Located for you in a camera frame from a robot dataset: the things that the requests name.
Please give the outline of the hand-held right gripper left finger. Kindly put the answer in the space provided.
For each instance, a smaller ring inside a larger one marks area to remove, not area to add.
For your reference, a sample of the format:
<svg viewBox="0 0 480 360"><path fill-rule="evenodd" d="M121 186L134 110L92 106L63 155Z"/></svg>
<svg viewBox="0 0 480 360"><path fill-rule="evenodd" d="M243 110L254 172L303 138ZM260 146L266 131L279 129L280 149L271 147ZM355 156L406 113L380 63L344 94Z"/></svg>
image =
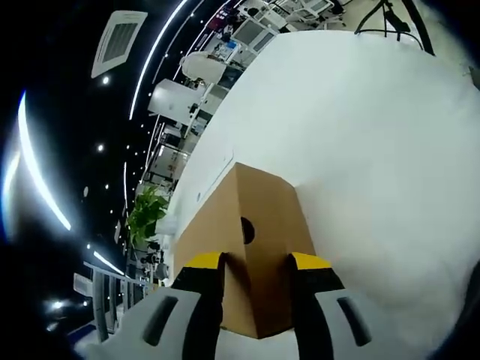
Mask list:
<svg viewBox="0 0 480 360"><path fill-rule="evenodd" d="M85 359L214 359L223 319L225 253L201 253L123 316Z"/></svg>

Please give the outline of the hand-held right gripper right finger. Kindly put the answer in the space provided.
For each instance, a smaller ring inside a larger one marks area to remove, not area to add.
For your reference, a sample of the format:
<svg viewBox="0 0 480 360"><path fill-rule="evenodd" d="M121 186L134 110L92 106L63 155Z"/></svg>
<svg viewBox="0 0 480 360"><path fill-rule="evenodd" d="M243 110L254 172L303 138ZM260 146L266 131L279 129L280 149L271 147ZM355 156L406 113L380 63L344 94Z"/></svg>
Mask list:
<svg viewBox="0 0 480 360"><path fill-rule="evenodd" d="M347 289L328 261L293 252L288 263L300 359L404 357L404 345L385 314Z"/></svg>

